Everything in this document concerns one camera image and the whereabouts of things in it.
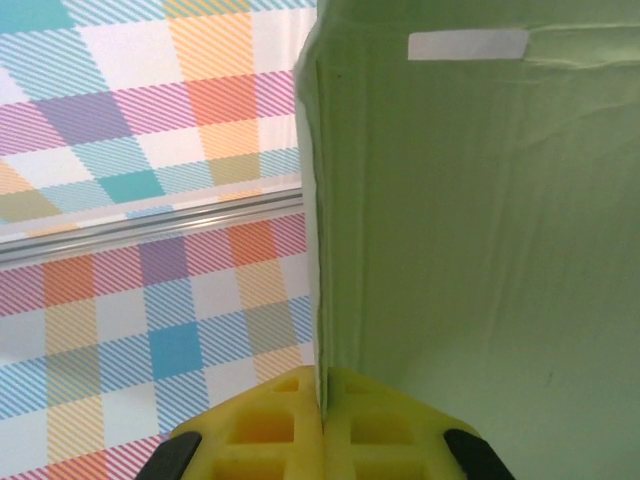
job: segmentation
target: green cardboard box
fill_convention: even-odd
[[[640,478],[640,5],[321,7],[296,78],[323,408],[349,367],[518,479]]]

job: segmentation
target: white tape strip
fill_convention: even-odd
[[[526,30],[443,30],[409,35],[409,60],[516,60],[524,57]]]

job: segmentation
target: pink stripe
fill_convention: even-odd
[[[260,117],[288,115],[295,111],[291,72],[257,75],[256,95]]]
[[[307,251],[304,215],[289,215],[271,220],[278,256],[296,255]]]
[[[97,295],[142,287],[138,247],[118,248],[94,255],[94,282]]]
[[[107,450],[109,478],[129,480],[140,471],[153,451],[165,438],[162,435],[119,445]]]
[[[44,307],[42,265],[0,271],[0,316]]]
[[[227,230],[213,230],[185,237],[189,275],[233,267],[231,242]]]
[[[134,134],[162,132],[196,125],[182,83],[113,92]]]
[[[34,470],[30,470],[28,472],[19,473],[18,475],[13,475],[11,477],[7,477],[6,480],[48,480],[49,473],[47,467],[44,468],[36,468]]]
[[[34,103],[0,106],[0,155],[66,145]]]

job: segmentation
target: checkered pattern background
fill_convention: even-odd
[[[0,271],[0,478],[129,479],[313,362],[302,215]]]
[[[0,1],[0,226],[291,177],[314,21],[315,0]]]

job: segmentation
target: purple square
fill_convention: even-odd
[[[0,271],[0,317],[43,307],[42,265]]]
[[[34,103],[0,106],[0,131],[0,155],[65,145]]]
[[[36,102],[69,145],[133,135],[109,92]]]
[[[136,135],[196,126],[183,83],[119,90],[113,95]]]
[[[145,285],[189,276],[184,238],[169,238],[140,245],[142,277]]]
[[[294,113],[293,75],[274,72],[256,75],[256,101],[259,117]]]

